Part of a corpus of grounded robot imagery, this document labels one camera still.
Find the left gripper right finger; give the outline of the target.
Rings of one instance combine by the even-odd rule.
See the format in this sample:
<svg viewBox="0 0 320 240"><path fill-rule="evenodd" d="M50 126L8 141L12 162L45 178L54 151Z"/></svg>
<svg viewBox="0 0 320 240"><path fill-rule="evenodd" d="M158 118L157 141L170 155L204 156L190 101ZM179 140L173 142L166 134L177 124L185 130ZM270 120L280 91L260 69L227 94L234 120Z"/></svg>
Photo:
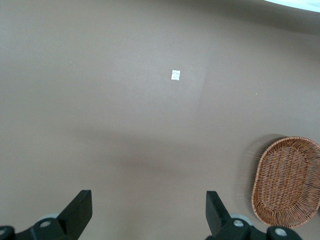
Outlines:
<svg viewBox="0 0 320 240"><path fill-rule="evenodd" d="M211 232L208 240L300 240L287 227L271 226L262 232L244 219L231 217L216 191L206 192L205 217Z"/></svg>

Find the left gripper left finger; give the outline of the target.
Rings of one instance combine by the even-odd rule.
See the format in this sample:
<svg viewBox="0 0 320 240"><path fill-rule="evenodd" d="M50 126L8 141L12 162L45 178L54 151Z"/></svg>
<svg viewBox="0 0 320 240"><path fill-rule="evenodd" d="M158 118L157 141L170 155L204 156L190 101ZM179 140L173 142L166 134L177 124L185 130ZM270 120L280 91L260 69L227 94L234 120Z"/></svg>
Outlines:
<svg viewBox="0 0 320 240"><path fill-rule="evenodd" d="M81 190L57 217L39 220L30 228L15 232L13 226L2 225L2 240L77 240L93 215L92 191Z"/></svg>

